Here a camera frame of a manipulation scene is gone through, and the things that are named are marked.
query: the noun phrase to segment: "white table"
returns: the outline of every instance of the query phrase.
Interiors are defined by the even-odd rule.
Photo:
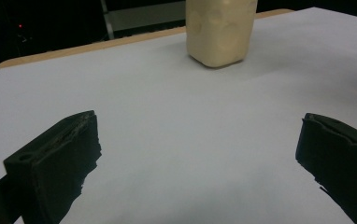
[[[2,160],[93,109],[103,156],[62,223],[351,223],[294,153],[306,112],[357,128],[357,18],[257,20],[242,63],[185,34],[0,69]]]

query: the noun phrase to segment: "white tabletop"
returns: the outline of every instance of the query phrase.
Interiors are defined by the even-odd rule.
[[[222,69],[185,35],[0,69],[0,177],[91,109],[103,156],[62,223],[352,223],[294,153],[306,112],[357,128],[356,17],[257,20],[246,60]]]

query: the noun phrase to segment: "dark background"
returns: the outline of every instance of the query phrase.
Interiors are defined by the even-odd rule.
[[[177,1],[106,0],[106,5],[118,10]],[[259,0],[257,11],[308,7],[357,16],[357,1],[345,0]],[[0,0],[0,62],[107,39],[100,0]]]

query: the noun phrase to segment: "beige container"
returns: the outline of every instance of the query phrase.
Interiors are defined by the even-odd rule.
[[[243,60],[257,0],[186,0],[187,51],[209,67]]]

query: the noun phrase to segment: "wooden table edge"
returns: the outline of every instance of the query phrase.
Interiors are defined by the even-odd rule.
[[[266,12],[260,12],[260,13],[256,14],[256,19],[276,16],[276,15],[289,13],[289,12],[293,12],[293,11],[290,9],[281,8],[281,9],[275,9],[275,10],[270,10],[270,11],[266,11]],[[44,60],[48,60],[48,59],[60,58],[60,57],[84,53],[84,52],[88,52],[88,51],[92,51],[92,50],[107,49],[107,48],[116,47],[119,45],[132,44],[135,42],[150,40],[150,39],[159,38],[159,37],[163,37],[163,36],[177,35],[177,34],[181,34],[184,32],[185,32],[185,27],[179,27],[179,28],[163,30],[163,31],[159,31],[159,32],[147,33],[147,34],[143,34],[143,35],[133,35],[133,36],[124,37],[124,38],[120,38],[120,39],[113,39],[113,40],[108,40],[108,41],[104,41],[104,42],[98,42],[98,43],[93,43],[93,44],[89,44],[89,45],[78,46],[78,47],[74,47],[74,48],[70,48],[70,49],[59,49],[59,50],[55,50],[55,51],[49,51],[49,52],[45,52],[45,53],[39,53],[39,54],[24,56],[24,57],[20,57],[20,58],[9,59],[9,60],[1,62],[0,68],[15,66],[15,65],[24,64],[24,63],[40,62],[40,61],[44,61]]]

